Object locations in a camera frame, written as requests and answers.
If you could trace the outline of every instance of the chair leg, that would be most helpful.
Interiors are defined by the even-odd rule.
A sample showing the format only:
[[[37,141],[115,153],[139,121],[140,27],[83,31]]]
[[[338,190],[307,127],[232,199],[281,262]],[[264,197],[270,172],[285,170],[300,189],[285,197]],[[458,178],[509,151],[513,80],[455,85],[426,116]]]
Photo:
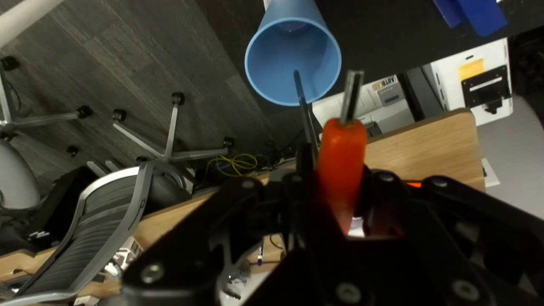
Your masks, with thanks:
[[[229,148],[232,146],[232,141],[229,138],[225,139],[224,148],[220,150],[195,150],[195,151],[173,153],[178,112],[183,102],[185,102],[185,95],[181,92],[171,93],[169,126],[168,126],[166,146],[162,151],[156,144],[152,144],[151,141],[144,139],[142,136],[139,136],[137,133],[134,133],[132,129],[122,124],[125,117],[125,110],[122,109],[113,109],[111,112],[113,127],[118,133],[122,133],[125,138],[134,141],[137,146],[140,146],[142,150],[149,151],[151,155],[154,155],[162,161],[203,160],[203,158],[227,155]]]
[[[205,160],[205,158],[212,158],[212,156],[220,156],[220,155],[227,155],[227,148],[179,151],[179,153],[174,153],[169,160],[171,161]]]
[[[179,114],[179,104],[173,102],[171,114],[169,114],[169,127],[168,127],[168,138],[166,138],[166,148],[164,148],[164,158],[169,160],[173,155],[173,143],[174,143],[174,131],[176,131],[176,121]]]
[[[127,126],[123,126],[122,122],[113,122],[113,127],[120,134],[128,138],[132,143],[135,143],[139,148],[142,148],[142,150],[149,151],[151,155],[154,155],[156,158],[162,158],[164,156],[156,144],[152,144],[151,141],[144,139],[135,131],[132,131]]]
[[[64,121],[74,121],[79,117],[79,112],[66,112],[66,114],[50,114],[50,116],[32,116],[32,117],[15,117],[4,124],[4,127],[37,127],[47,124],[57,124]]]

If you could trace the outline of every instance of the orange object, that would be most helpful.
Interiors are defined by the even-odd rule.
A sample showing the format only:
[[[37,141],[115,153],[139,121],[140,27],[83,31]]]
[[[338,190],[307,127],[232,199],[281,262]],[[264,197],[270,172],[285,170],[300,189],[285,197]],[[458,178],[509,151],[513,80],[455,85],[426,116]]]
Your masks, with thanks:
[[[321,195],[346,235],[356,207],[363,173],[366,131],[360,121],[329,119],[322,129],[317,158]]]

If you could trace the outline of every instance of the wooden surface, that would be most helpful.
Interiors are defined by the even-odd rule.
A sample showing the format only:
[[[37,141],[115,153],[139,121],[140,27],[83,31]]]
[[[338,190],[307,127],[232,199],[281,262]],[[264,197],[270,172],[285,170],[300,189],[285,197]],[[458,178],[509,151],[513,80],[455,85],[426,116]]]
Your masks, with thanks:
[[[372,139],[365,163],[390,170],[404,180],[446,175],[484,190],[475,122],[468,110],[455,110]]]
[[[450,112],[443,117],[378,138],[366,146],[365,160],[370,168],[392,170],[402,178],[424,178],[433,173],[441,173],[482,190],[475,126],[468,110]],[[134,238],[142,248],[149,248],[208,199],[208,195],[210,192],[147,214],[137,224]],[[276,262],[281,252],[275,248],[268,238],[263,241],[263,260]],[[35,257],[25,252],[0,257],[0,280],[9,279],[9,275],[13,277],[13,269],[33,274],[49,255],[50,250]],[[254,267],[254,270],[270,270],[271,267],[273,265],[263,265]],[[98,296],[110,296],[117,292],[117,287],[111,287],[111,284],[101,287],[98,284],[89,284],[84,291]]]

